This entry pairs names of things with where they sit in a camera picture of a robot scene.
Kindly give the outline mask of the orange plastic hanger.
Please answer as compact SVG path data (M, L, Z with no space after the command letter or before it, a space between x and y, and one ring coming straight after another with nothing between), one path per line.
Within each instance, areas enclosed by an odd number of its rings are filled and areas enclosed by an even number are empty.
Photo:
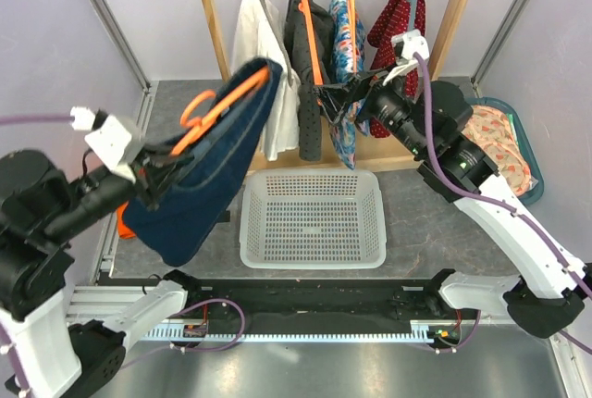
M173 146L170 154L172 156L181 155L187 147L201 139L216 124L219 118L227 113L229 109L239 100L260 89L270 77L268 66L262 67L253 75L240 83L235 89L224 95L220 100L216 100L216 92L206 90L197 96L185 107L179 118L179 125L185 128L186 133ZM212 99L215 103L203 116L194 116L193 112L205 101Z

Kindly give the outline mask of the blue denim skirt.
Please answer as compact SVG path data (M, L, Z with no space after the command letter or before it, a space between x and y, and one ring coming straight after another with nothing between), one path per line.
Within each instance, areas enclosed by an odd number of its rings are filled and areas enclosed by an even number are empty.
M128 202L125 224L171 267L193 259L238 193L270 117L282 67L256 57L216 91L218 101L265 66L270 70L267 83L240 99L209 132L187 147L191 160L156 210L148 210L138 199Z

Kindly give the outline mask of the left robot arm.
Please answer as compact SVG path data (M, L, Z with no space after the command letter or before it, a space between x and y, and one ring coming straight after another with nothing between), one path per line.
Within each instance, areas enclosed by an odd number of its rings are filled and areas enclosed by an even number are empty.
M128 177L99 167L68 180L42 152L1 160L1 349L19 397L89 397L121 369L129 349L164 319L195 317L202 294L160 281L123 311L70 324L64 311L71 240L126 202L155 207L173 166L139 157Z

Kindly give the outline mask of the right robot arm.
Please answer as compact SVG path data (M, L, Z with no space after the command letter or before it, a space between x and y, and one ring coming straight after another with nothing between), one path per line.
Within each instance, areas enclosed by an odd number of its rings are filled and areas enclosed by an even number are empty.
M360 118L377 121L408 150L423 181L475 222L517 269L506 277L440 270L423 297L430 316L472 309L509 317L546 339L566 331L583 312L591 296L591 266L538 223L494 161L463 134L474 110L458 86L428 81L412 100L402 77L381 70L316 85L314 94L331 124L361 102Z

